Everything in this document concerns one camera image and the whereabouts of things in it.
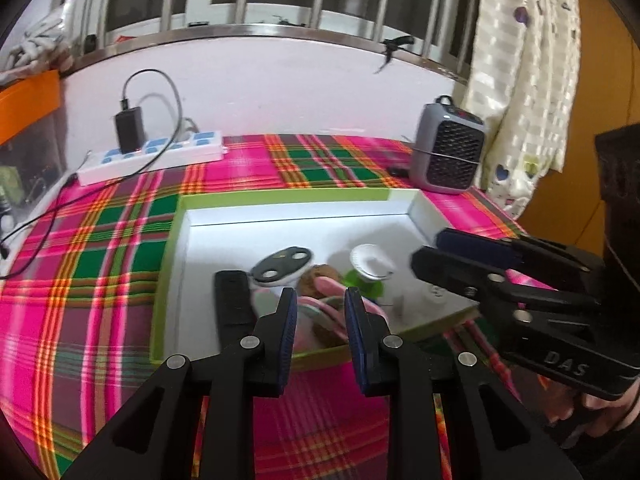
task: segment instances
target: black remote control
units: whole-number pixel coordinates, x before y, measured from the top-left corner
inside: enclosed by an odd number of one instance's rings
[[[220,270],[213,275],[220,350],[254,331],[254,308],[249,279],[242,270]]]

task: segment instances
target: human hand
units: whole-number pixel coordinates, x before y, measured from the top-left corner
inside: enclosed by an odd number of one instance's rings
[[[590,410],[600,410],[601,414],[584,428],[592,437],[603,436],[609,431],[624,430],[640,415],[640,380],[637,380],[618,400],[602,400],[581,394],[580,402]],[[542,399],[542,411],[549,423],[567,420],[574,413],[575,390],[564,384],[549,381]]]

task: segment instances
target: white wall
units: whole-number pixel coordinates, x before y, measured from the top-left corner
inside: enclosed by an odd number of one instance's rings
[[[113,57],[63,81],[67,163],[73,168],[87,150],[116,146],[122,85],[142,68],[171,76],[185,115],[201,130],[413,139],[424,104],[451,94],[454,83],[397,59],[375,74],[383,61],[382,54],[283,38],[195,40]],[[131,106],[142,106],[149,138],[171,134],[175,100],[161,76],[137,76],[127,94]]]
[[[0,70],[4,70],[4,66],[9,56],[9,51],[20,41],[24,31],[31,25],[44,18],[51,10],[52,0],[31,0],[24,12],[15,22],[14,28],[7,36],[2,47],[0,47]]]

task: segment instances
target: gray heater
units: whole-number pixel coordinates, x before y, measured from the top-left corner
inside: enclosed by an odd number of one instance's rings
[[[485,131],[482,119],[457,108],[449,96],[426,105],[411,156],[412,184],[450,194],[469,189],[480,163]]]

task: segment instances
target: blue heart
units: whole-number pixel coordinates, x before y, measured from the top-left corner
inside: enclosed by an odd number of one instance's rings
[[[495,177],[498,180],[507,180],[509,177],[509,170],[507,170],[503,165],[498,164],[495,168]]]

